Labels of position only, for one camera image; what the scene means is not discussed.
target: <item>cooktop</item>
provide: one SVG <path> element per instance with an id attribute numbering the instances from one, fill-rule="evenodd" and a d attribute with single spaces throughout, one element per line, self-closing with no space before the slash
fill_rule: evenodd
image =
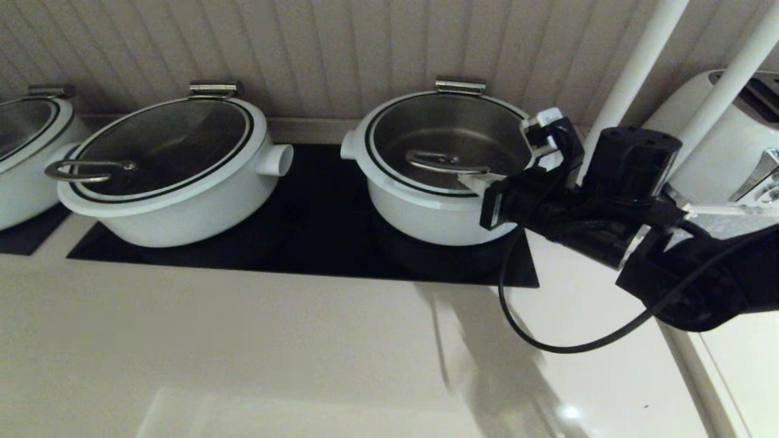
<path id="1" fill-rule="evenodd" d="M 271 197 L 233 228 L 201 242 L 144 248 L 98 223 L 68 258 L 405 281 L 497 284 L 512 234 L 468 247 L 433 245 L 384 221 L 365 175 L 332 145 L 295 145 L 294 163 Z M 538 287 L 524 235 L 506 284 Z"/>
<path id="2" fill-rule="evenodd" d="M 0 253 L 29 256 L 68 217 L 70 210 L 58 203 L 36 217 L 0 231 Z"/>

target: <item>pot lid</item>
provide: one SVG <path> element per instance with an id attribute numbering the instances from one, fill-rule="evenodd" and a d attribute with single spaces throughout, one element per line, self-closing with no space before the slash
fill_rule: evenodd
<path id="1" fill-rule="evenodd" d="M 373 119 L 368 151 L 385 173 L 406 185 L 474 196 L 458 175 L 511 175 L 530 162 L 522 120 L 513 109 L 485 97 L 419 95 L 396 102 Z"/>
<path id="2" fill-rule="evenodd" d="M 134 163 L 132 170 L 79 166 L 77 175 L 110 173 L 86 191 L 104 196 L 132 196 L 183 185 L 215 171 L 245 145 L 251 115 L 224 99 L 193 98 L 138 111 L 88 140 L 79 160 Z"/>
<path id="3" fill-rule="evenodd" d="M 34 142 L 57 115 L 48 99 L 22 99 L 0 105 L 0 161 Z"/>

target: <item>paneled wall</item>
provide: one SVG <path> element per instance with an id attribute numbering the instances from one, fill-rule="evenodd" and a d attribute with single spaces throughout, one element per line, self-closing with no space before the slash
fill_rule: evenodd
<path id="1" fill-rule="evenodd" d="M 0 97 L 70 82 L 124 113 L 234 77 L 268 115 L 359 118 L 436 75 L 488 80 L 527 111 L 597 115 L 655 0 L 3 0 Z M 693 0 L 631 108 L 646 118 L 727 65 L 770 0 Z M 764 65 L 779 70 L 779 50 Z"/>

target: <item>toaster lever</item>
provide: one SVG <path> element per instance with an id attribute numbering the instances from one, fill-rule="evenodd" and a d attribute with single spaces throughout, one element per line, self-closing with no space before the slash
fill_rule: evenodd
<path id="1" fill-rule="evenodd" d="M 752 171 L 749 178 L 746 179 L 744 184 L 742 184 L 728 200 L 732 203 L 738 202 L 771 175 L 779 177 L 779 150 L 776 150 L 773 147 L 766 149 L 763 152 L 755 170 Z"/>

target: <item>toaster slot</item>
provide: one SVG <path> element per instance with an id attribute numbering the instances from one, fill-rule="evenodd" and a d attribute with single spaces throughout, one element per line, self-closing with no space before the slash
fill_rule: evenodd
<path id="1" fill-rule="evenodd" d="M 738 97 L 747 103 L 764 121 L 779 123 L 779 96 L 758 79 L 750 79 Z"/>

